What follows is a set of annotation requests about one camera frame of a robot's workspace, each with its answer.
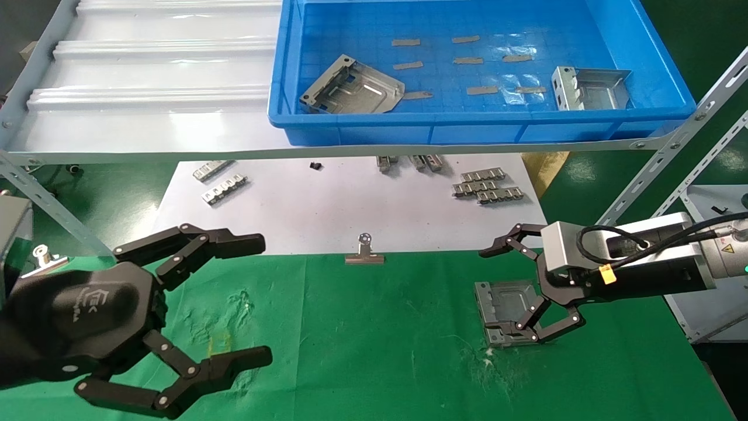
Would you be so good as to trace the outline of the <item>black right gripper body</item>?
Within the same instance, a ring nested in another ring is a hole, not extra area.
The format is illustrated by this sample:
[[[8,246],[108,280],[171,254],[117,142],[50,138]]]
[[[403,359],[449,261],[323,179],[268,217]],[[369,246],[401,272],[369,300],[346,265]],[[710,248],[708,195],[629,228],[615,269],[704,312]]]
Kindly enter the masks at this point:
[[[536,261],[537,279],[542,296],[565,308],[586,303],[602,303],[598,295],[601,278],[596,270],[572,267],[568,274],[554,274],[544,257]]]

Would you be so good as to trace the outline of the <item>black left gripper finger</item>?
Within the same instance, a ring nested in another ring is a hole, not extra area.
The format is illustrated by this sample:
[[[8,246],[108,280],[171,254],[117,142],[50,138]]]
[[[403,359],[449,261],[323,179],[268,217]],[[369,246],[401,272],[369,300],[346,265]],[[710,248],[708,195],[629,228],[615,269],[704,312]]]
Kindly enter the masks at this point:
[[[213,258],[229,259],[264,253],[264,235],[234,235],[226,227],[204,230],[184,223],[114,248],[117,262],[139,267],[164,262],[155,269],[161,290],[173,291]]]
[[[196,363],[156,330],[150,330],[141,342],[177,373],[170,387],[158,391],[112,383],[113,371],[102,368],[77,383],[77,395],[99,408],[177,419],[204,395],[230,389],[243,371],[273,362],[272,349],[268,346],[217,354]]]

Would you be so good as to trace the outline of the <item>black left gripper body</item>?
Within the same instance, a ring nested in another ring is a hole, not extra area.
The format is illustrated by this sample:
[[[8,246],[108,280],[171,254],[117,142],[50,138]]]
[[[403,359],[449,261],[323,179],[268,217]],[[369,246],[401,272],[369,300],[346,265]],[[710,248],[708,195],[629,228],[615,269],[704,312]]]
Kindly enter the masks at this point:
[[[9,296],[9,381],[60,382],[120,375],[147,356],[165,327],[165,293],[147,270],[66,270],[20,280]]]

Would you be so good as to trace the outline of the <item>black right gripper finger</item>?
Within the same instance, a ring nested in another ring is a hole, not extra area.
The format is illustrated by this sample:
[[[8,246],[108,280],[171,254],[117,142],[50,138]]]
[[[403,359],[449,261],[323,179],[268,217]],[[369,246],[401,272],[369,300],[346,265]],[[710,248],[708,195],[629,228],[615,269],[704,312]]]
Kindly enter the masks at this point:
[[[532,261],[537,261],[543,253],[533,251],[529,246],[522,243],[526,237],[540,237],[543,225],[518,223],[506,235],[494,238],[491,246],[484,250],[479,250],[481,258],[491,258],[511,251],[518,251],[521,255],[526,256]]]
[[[545,296],[537,296],[520,320],[514,322],[500,322],[500,330],[510,336],[523,337],[535,344],[544,344],[545,342],[557,339],[559,336],[570,333],[577,328],[585,325],[585,318],[580,314],[578,306],[568,305],[563,308],[567,316],[552,325],[538,327],[538,323],[550,308],[553,301]]]

